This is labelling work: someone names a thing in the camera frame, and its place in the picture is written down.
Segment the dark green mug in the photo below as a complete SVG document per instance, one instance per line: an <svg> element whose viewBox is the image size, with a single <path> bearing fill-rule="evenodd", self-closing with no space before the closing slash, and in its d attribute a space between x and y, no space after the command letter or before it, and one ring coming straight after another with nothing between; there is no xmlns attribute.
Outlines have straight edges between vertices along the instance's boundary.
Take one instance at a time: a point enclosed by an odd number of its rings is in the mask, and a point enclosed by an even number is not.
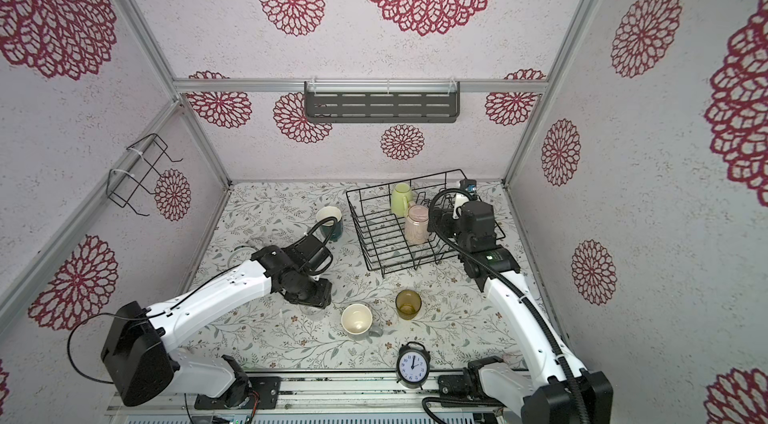
<svg viewBox="0 0 768 424"><path fill-rule="evenodd" d="M336 206L325 206L316 213L316 223L324 239L337 242L343 234L343 215Z"/></svg>

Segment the pink iridescent mug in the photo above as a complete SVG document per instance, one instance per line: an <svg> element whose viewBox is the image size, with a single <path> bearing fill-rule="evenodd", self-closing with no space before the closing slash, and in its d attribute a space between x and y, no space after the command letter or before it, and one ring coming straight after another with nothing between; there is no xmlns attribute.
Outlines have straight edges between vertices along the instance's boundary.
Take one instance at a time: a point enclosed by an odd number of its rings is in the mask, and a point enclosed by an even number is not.
<svg viewBox="0 0 768 424"><path fill-rule="evenodd" d="M422 245L429 240L429 210L427 207L414 204L405 216L405 239L410 245Z"/></svg>

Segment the light green mug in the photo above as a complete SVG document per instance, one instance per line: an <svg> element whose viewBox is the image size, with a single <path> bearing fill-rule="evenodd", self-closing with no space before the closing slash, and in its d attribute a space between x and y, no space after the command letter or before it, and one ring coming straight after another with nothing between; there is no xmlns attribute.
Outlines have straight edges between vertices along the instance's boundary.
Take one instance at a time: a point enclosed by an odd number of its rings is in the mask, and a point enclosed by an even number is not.
<svg viewBox="0 0 768 424"><path fill-rule="evenodd" d="M415 200L415 195L408 183L394 185L390 196L390 210L396 217L405 217Z"/></svg>

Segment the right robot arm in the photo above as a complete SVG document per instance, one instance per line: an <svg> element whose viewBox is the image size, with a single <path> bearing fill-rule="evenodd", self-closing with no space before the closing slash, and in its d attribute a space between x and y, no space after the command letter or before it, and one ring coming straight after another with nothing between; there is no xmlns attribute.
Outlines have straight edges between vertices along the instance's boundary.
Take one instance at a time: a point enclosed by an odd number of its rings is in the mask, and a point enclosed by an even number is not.
<svg viewBox="0 0 768 424"><path fill-rule="evenodd" d="M429 206L432 232L457 252L467 276L513 331L528 373L502 360L470 368L478 391L522 423L608 423L613 388L568 348L531 297L521 267L498 243L494 207L479 199L456 211Z"/></svg>

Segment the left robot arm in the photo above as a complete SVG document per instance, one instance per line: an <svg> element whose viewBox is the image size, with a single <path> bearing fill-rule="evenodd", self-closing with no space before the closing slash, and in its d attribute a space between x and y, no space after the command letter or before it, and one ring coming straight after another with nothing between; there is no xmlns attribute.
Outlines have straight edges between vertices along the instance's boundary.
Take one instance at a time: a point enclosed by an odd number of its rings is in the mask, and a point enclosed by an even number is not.
<svg viewBox="0 0 768 424"><path fill-rule="evenodd" d="M323 274L333 261L327 245L306 235L287 247L261 248L242 264L198 288L147 308L130 302L115 314L101 360L127 407L170 393L197 394L235 408L253 394L234 357L194 356L185 343L230 311L278 294L317 309L331 303L332 284Z"/></svg>

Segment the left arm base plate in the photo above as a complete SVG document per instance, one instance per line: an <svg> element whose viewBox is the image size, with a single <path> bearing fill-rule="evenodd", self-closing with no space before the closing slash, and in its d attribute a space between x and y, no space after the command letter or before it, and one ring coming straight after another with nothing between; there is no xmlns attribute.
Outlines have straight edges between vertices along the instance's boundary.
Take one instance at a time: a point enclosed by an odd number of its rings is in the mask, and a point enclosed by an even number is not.
<svg viewBox="0 0 768 424"><path fill-rule="evenodd" d="M282 379L277 376L255 376L249 378L250 384L241 397L230 398L224 394L220 398L198 395L193 404L194 410L273 410L277 407Z"/></svg>

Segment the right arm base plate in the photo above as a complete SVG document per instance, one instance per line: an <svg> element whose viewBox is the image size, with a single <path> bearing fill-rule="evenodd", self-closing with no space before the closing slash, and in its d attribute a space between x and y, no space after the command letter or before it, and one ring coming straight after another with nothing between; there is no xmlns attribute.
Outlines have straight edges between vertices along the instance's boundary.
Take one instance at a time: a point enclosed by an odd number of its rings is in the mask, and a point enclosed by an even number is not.
<svg viewBox="0 0 768 424"><path fill-rule="evenodd" d="M441 398L479 401L486 397L476 373L463 369L461 374L447 374L438 377Z"/></svg>

